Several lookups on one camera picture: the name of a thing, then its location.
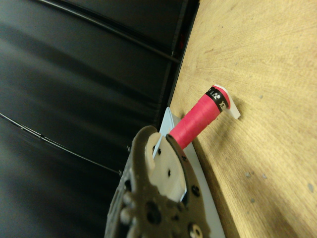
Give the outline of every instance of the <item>bolt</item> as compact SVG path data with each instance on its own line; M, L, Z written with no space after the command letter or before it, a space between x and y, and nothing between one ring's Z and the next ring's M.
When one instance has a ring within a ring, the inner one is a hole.
M191 238L203 238L203 232L197 224L189 224L188 226L189 236Z

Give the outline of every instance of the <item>red thread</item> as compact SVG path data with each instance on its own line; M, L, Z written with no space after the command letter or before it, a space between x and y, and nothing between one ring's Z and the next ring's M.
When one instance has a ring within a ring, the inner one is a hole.
M215 120L219 114L220 111L216 103L209 96L204 94L198 103L169 134L172 135L180 147L184 149L200 132Z

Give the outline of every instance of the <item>wooden board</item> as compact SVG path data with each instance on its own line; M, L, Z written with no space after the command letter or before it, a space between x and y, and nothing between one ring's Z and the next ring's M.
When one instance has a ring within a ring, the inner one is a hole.
M226 236L317 237L317 1L202 0L172 112L213 84L242 115L194 141Z

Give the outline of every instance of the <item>black label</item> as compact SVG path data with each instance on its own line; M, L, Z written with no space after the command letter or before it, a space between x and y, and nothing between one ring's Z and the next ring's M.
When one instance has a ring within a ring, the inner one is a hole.
M229 107L226 98L218 89L211 87L211 89L208 90L206 95L210 97L214 101L214 103L216 103L220 112L222 112L223 109Z

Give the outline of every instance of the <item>black wall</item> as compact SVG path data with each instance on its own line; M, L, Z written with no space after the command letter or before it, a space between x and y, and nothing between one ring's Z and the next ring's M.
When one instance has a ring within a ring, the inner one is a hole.
M197 1L0 0L0 113L115 171L159 127ZM119 175L0 118L1 237L102 237Z

